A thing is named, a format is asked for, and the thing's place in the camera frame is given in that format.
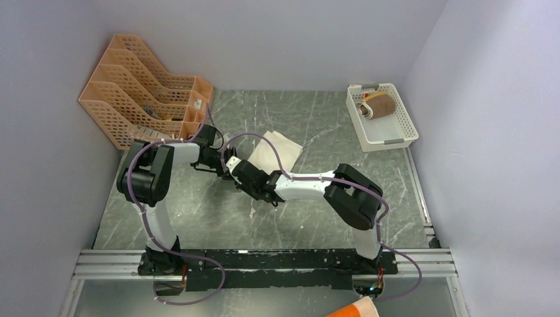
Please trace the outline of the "white plastic basket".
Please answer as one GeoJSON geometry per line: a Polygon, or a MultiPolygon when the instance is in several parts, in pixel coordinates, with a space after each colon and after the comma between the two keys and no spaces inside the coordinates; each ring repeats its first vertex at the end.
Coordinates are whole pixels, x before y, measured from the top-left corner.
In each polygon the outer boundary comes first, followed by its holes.
{"type": "Polygon", "coordinates": [[[391,83],[349,85],[346,106],[364,152],[406,148],[419,138],[391,83]]]}

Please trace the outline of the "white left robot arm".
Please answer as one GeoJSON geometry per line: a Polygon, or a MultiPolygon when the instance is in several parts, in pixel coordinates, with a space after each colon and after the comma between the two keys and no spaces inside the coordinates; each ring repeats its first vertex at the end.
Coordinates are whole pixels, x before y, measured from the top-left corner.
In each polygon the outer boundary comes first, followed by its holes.
{"type": "Polygon", "coordinates": [[[217,137],[223,135],[216,127],[203,125],[195,135],[176,143],[160,141],[154,145],[136,139],[131,144],[118,173],[116,187],[139,213],[147,234],[139,275],[174,275],[186,269],[165,197],[176,164],[188,164],[198,171],[228,177],[221,166],[220,149],[214,146],[217,137]]]}

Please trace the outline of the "yellow brown bear towel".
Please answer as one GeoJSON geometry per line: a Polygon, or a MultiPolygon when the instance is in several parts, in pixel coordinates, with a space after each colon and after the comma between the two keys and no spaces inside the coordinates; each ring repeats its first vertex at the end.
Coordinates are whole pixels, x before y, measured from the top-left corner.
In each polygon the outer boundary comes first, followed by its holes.
{"type": "Polygon", "coordinates": [[[396,111],[396,102],[385,91],[367,94],[357,103],[357,110],[366,120],[383,118],[396,111]]]}

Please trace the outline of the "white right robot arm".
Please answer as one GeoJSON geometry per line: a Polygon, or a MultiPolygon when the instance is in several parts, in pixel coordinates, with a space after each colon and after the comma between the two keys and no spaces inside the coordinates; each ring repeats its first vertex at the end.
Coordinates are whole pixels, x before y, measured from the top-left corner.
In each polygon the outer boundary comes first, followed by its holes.
{"type": "Polygon", "coordinates": [[[381,207],[388,210],[382,189],[348,164],[319,174],[295,174],[284,170],[266,173],[248,160],[231,157],[225,168],[236,187],[255,200],[273,206],[286,201],[324,200],[355,231],[357,267],[373,273],[382,263],[381,207]]]}

